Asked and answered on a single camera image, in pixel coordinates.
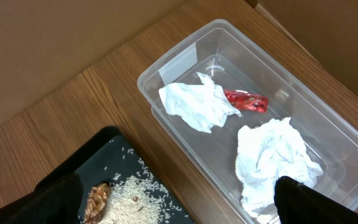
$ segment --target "red wrapper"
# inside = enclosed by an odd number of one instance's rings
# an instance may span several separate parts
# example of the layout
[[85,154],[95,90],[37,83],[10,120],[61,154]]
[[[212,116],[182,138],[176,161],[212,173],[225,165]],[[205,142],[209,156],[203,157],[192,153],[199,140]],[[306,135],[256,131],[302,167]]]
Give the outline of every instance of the red wrapper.
[[269,103],[267,97],[240,90],[224,90],[224,94],[231,105],[239,110],[251,110],[261,113],[267,111],[267,104]]

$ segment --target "plastic bin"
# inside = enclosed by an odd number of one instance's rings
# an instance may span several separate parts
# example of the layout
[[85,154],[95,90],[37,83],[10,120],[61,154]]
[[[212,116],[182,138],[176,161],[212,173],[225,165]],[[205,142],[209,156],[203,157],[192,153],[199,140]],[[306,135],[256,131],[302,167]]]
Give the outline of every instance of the plastic bin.
[[[224,127],[213,127],[211,134],[192,129],[179,116],[166,114],[158,90],[172,82],[201,84],[196,72],[211,75],[225,89],[267,96],[268,111],[229,116]],[[137,84],[157,120],[245,222],[279,222],[276,213],[256,219],[242,209],[242,184],[234,172],[238,130],[272,118],[290,116],[308,154],[323,168],[314,189],[352,210],[358,207],[358,132],[227,21],[215,20],[191,34],[148,68]]]

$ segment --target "white label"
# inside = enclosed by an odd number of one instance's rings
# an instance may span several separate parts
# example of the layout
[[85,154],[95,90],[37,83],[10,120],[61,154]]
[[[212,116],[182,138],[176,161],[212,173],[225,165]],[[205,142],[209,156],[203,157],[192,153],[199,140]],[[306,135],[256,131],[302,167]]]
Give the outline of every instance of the white label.
[[159,72],[164,85],[168,85],[175,81],[196,63],[197,49],[196,43],[194,43],[160,68]]

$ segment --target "crumpled tissue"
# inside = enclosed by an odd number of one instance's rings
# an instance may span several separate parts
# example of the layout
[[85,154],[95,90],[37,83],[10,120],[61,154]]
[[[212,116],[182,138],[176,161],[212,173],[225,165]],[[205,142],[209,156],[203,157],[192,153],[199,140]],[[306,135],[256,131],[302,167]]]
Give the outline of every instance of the crumpled tissue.
[[179,115],[197,131],[211,133],[215,125],[223,127],[229,115],[242,116],[224,95],[223,88],[215,85],[212,79],[197,72],[204,85],[171,83],[158,93],[165,111],[170,115]]
[[236,175],[243,183],[242,207],[256,217],[274,203],[276,180],[287,175],[313,188],[321,166],[311,161],[291,118],[271,119],[261,127],[242,127],[238,132]]

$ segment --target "wooden table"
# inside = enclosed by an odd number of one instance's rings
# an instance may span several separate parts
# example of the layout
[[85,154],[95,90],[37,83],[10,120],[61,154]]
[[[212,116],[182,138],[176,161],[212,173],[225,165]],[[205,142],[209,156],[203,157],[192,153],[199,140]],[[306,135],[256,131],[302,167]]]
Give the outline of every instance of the wooden table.
[[136,84],[154,61],[213,19],[236,26],[358,129],[358,98],[245,1],[190,0],[0,127],[0,207],[115,125],[197,223],[241,223],[154,119]]

